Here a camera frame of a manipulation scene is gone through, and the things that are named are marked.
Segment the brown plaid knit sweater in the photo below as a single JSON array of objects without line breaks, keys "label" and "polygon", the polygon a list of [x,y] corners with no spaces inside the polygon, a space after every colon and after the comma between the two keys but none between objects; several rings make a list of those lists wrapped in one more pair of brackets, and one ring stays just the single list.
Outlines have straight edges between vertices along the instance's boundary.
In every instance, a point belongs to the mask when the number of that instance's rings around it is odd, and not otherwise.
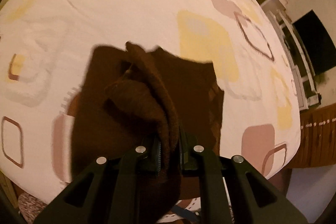
[{"label": "brown plaid knit sweater", "polygon": [[81,92],[70,104],[71,174],[94,159],[116,158],[138,145],[161,150],[159,180],[168,177],[179,130],[219,152],[224,91],[212,63],[181,59],[128,42],[92,51]]}]

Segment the white vanity dressing table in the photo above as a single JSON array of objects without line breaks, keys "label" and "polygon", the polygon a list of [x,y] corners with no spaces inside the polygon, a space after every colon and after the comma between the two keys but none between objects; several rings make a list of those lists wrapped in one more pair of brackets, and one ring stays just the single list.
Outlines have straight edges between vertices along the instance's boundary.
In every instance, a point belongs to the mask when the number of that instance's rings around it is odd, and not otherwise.
[{"label": "white vanity dressing table", "polygon": [[286,8],[289,0],[256,0],[272,23],[292,70],[299,110],[305,111],[321,103],[314,69],[298,32]]}]

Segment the brown wooden door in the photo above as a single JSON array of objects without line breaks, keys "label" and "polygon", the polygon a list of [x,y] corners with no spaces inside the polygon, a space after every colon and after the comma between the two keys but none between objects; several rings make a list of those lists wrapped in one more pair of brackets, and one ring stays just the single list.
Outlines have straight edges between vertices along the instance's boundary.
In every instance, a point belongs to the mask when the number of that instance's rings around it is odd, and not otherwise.
[{"label": "brown wooden door", "polygon": [[300,114],[301,143],[287,164],[293,168],[315,168],[335,164],[335,104]]}]

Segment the patterned white bed sheet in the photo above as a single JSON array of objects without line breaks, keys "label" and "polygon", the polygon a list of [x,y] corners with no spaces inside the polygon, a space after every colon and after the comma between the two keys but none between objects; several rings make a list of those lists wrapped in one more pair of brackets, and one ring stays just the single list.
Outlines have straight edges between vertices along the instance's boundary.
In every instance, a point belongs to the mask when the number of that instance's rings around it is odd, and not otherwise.
[{"label": "patterned white bed sheet", "polygon": [[[128,42],[213,64],[224,91],[215,155],[241,155],[269,181],[297,152],[293,74],[256,0],[8,0],[1,9],[1,170],[25,192],[48,206],[100,158],[72,176],[70,104],[93,49],[125,50]],[[165,181],[161,169],[154,180],[157,223],[193,223],[179,216],[180,208],[201,209],[198,179],[182,175],[179,135],[167,170]]]}]

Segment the black flat screen television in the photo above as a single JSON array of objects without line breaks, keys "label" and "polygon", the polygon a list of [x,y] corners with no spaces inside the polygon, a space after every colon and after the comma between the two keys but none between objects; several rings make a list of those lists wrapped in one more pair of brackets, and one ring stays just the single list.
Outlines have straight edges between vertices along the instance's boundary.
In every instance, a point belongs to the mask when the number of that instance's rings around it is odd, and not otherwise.
[{"label": "black flat screen television", "polygon": [[335,67],[335,44],[313,10],[296,20],[293,26],[303,42],[315,75]]}]

